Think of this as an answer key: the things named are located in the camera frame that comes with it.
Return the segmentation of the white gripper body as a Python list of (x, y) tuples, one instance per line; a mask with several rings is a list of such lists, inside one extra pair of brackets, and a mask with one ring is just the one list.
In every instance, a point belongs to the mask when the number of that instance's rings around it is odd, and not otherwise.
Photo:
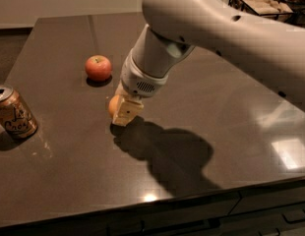
[(122, 66), (120, 81), (125, 91), (133, 96), (153, 97), (167, 82), (168, 76), (156, 78), (144, 73), (130, 51)]

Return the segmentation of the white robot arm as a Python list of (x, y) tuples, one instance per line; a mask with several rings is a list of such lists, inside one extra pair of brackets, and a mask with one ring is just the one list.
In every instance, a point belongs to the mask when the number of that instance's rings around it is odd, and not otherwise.
[(305, 112), (305, 29), (235, 10), (221, 0), (142, 0), (146, 21), (121, 70), (112, 123), (128, 125), (198, 46)]

